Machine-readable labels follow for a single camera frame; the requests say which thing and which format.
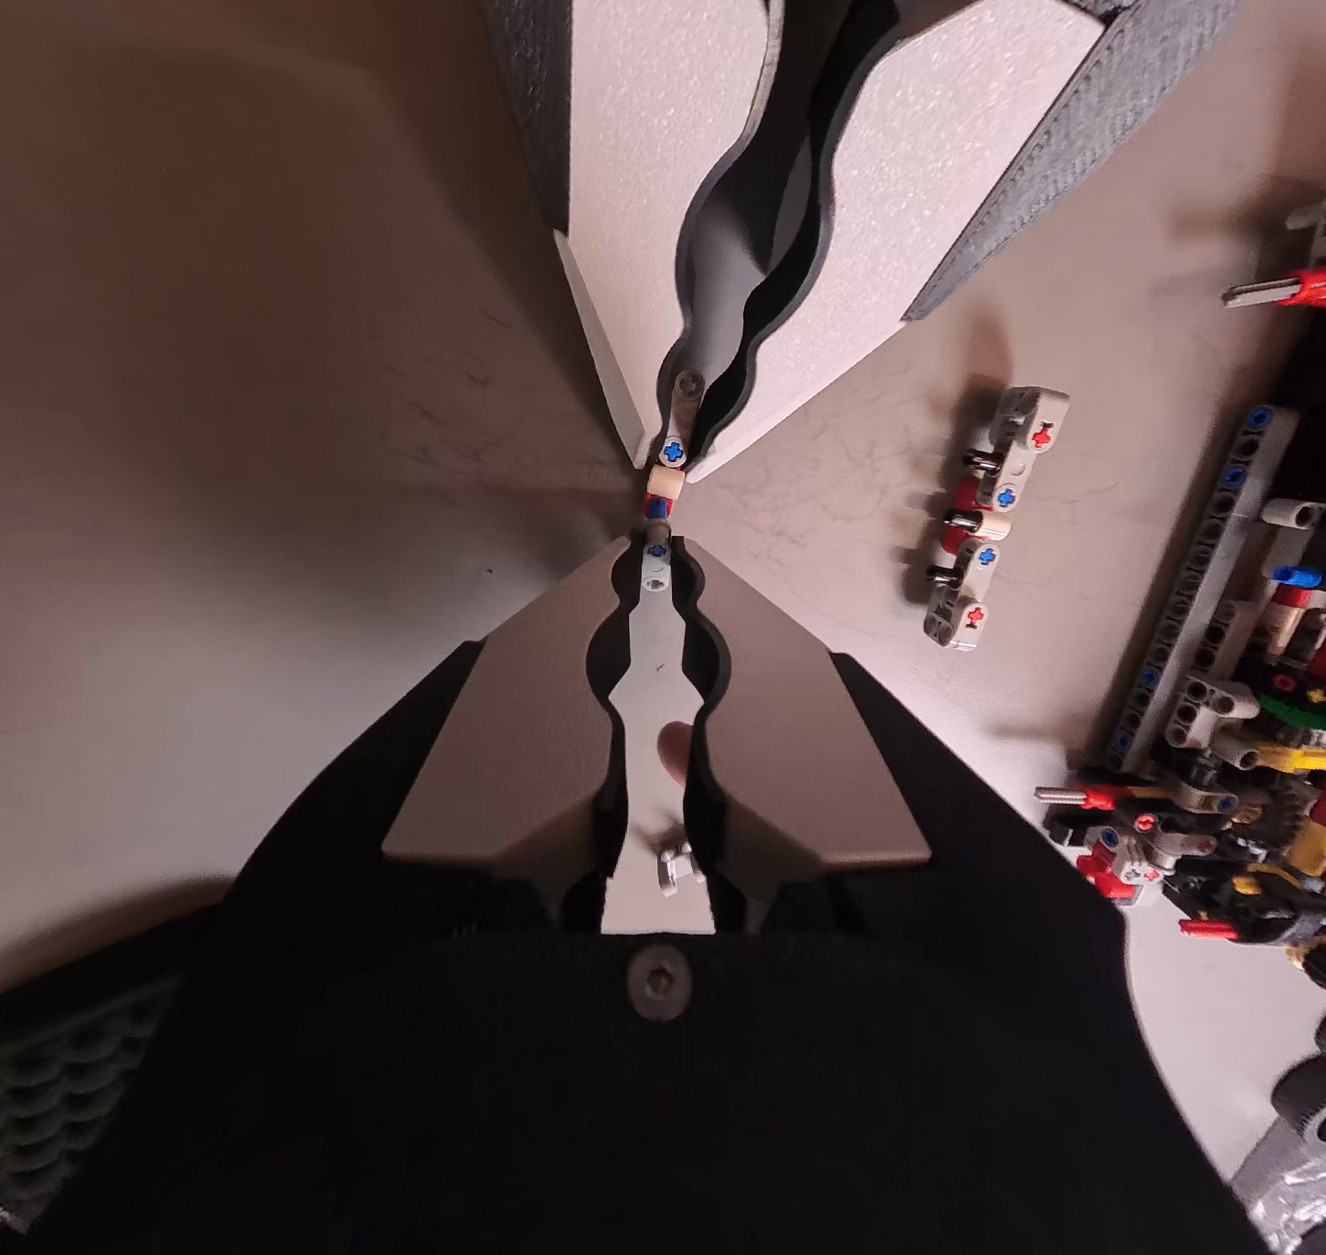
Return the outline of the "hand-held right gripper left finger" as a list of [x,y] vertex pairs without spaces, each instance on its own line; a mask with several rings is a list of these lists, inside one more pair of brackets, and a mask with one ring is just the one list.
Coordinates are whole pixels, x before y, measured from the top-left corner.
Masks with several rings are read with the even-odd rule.
[[611,876],[625,837],[635,542],[618,538],[482,642],[389,827],[394,863],[528,885],[556,921]]

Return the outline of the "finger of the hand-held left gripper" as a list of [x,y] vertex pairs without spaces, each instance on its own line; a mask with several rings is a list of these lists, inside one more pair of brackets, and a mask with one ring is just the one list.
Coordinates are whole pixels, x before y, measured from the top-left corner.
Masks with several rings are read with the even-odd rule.
[[663,429],[658,377],[683,334],[683,224],[739,140],[765,65],[765,0],[571,0],[571,296],[628,461]]
[[903,0],[832,156],[826,257],[755,351],[754,389],[690,480],[748,449],[904,326],[904,316],[1096,46],[1065,0]]

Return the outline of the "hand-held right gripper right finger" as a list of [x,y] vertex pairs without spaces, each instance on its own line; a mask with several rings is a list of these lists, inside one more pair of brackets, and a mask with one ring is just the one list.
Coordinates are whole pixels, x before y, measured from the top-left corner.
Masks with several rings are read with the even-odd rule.
[[720,931],[758,931],[790,889],[932,861],[830,649],[689,538],[681,621],[684,827]]

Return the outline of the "grey lego assembly with pins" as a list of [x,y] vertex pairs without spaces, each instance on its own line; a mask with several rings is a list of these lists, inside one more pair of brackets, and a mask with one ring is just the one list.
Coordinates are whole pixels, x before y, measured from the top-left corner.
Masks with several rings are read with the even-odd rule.
[[1002,391],[978,444],[963,455],[963,477],[945,512],[936,561],[926,574],[926,636],[946,650],[972,650],[989,623],[988,595],[1037,462],[1053,451],[1070,407],[1041,386]]

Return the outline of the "partly built lego car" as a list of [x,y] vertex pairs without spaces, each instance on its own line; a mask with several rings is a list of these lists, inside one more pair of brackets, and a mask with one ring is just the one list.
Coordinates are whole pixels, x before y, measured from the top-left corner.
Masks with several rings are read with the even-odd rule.
[[1099,757],[1043,830],[1118,908],[1323,987],[1323,384],[1238,419]]

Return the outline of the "black lego tire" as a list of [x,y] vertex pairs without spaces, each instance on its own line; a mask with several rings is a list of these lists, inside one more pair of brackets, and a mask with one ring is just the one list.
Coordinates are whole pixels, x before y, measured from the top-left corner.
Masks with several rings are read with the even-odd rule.
[[1290,1067],[1270,1094],[1274,1113],[1312,1148],[1325,1139],[1325,1055]]

